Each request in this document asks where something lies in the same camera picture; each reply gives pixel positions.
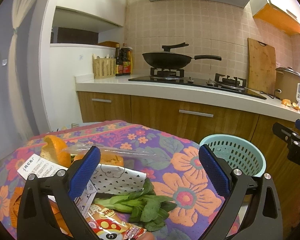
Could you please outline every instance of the curtain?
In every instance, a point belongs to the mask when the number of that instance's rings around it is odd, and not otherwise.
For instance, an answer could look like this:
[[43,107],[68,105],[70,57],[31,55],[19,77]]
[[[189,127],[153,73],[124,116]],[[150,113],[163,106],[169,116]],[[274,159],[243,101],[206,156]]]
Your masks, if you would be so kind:
[[14,123],[18,134],[23,141],[27,141],[31,136],[33,136],[33,132],[26,115],[26,109],[17,76],[16,44],[18,28],[35,1],[36,0],[13,0],[12,3],[13,36],[8,55],[9,101]]

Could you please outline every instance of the bamboo cutting board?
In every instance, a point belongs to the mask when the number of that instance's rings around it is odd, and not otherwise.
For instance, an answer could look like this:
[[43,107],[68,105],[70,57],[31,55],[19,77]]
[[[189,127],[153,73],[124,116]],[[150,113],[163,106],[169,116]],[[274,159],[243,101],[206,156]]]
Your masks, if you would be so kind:
[[265,43],[248,38],[248,88],[274,94],[275,49]]

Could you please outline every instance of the metal screw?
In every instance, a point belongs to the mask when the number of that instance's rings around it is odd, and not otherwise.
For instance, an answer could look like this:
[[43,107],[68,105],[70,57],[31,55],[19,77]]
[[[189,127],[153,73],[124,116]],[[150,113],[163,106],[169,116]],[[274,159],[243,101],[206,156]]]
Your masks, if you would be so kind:
[[66,174],[66,171],[65,171],[65,170],[60,170],[60,171],[57,172],[57,175],[58,175],[59,177],[62,177],[62,176],[65,175],[65,174]]
[[269,173],[265,173],[264,176],[266,179],[271,179],[271,175]]
[[29,180],[33,180],[34,177],[35,177],[35,175],[34,175],[33,173],[31,173],[31,174],[28,176],[28,179],[29,179]]
[[233,173],[234,173],[235,175],[240,176],[240,175],[242,174],[242,171],[239,170],[239,169],[235,169],[235,170],[233,170]]

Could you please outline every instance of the drawer handle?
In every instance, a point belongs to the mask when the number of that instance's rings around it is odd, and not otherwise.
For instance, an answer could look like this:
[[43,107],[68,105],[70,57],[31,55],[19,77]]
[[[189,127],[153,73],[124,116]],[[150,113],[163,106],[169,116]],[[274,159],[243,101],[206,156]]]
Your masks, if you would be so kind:
[[98,101],[98,102],[105,102],[105,103],[111,103],[111,100],[108,99],[101,99],[101,98],[93,98],[92,101]]
[[200,113],[200,112],[193,112],[193,111],[186,111],[186,110],[179,110],[179,113],[183,114],[194,114],[194,115],[200,115],[200,116],[206,116],[206,117],[213,117],[213,114],[206,114],[206,113]]

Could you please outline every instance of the wicker utensil basket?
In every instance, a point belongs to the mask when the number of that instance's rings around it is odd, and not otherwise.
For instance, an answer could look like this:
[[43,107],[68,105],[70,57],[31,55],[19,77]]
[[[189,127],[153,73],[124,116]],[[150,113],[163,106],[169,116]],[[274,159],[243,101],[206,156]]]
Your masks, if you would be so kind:
[[115,58],[92,59],[94,79],[115,76]]

